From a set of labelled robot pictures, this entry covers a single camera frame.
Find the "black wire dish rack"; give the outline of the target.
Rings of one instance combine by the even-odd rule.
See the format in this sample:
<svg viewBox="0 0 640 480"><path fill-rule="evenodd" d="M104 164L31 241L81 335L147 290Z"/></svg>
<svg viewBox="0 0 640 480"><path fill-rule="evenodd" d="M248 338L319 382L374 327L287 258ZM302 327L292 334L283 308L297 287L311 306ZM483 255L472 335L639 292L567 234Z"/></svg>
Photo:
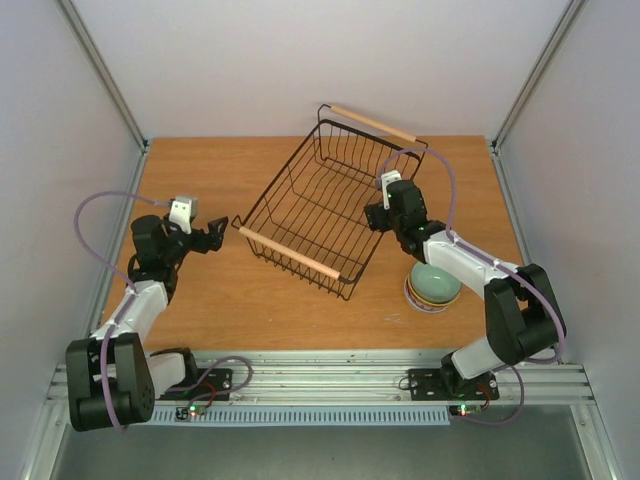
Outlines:
<svg viewBox="0 0 640 480"><path fill-rule="evenodd" d="M365 208L381 201L381 170L414 178L426 142L339 107L316 124L244 216L232 225L251 252L293 277L351 298L382 235Z"/></svg>

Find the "celadon green bowl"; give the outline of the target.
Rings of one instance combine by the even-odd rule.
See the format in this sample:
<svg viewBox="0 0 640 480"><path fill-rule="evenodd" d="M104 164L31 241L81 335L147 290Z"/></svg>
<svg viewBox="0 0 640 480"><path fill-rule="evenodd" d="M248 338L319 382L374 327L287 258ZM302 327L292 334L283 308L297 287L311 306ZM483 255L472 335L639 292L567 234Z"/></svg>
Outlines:
<svg viewBox="0 0 640 480"><path fill-rule="evenodd" d="M429 264L416 263L409 274L417 293L433 301L452 298L461 290L461 282L441 268Z"/></svg>

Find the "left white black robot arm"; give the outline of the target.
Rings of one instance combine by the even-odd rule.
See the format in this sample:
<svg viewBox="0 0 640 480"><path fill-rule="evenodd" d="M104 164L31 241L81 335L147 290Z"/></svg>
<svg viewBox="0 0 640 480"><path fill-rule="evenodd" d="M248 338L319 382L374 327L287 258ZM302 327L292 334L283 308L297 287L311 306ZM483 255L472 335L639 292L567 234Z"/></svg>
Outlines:
<svg viewBox="0 0 640 480"><path fill-rule="evenodd" d="M132 222L135 253L127 267L131 285L111 317L66 350L69 415L75 430L144 423L168 390L179 398L199 391L202 375L188 348L147 356L143 342L173 299L186 256L219 250L227 225L221 217L206 229L184 232L168 217L145 215Z"/></svg>

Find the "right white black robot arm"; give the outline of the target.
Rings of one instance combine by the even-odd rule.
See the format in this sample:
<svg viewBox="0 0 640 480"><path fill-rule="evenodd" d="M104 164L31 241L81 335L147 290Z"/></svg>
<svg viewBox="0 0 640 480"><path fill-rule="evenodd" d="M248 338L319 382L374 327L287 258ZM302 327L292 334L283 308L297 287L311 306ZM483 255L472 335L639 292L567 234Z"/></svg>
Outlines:
<svg viewBox="0 0 640 480"><path fill-rule="evenodd" d="M546 271L504 262L464 241L449 226L427 218L420 189L397 171L379 181L382 200L365 207L369 227L392 231L402 250L439 268L484 301L484 337L441 360L440 382L449 398L463 396L481 376L522 361L553 363L538 354L566 347L566 325Z"/></svg>

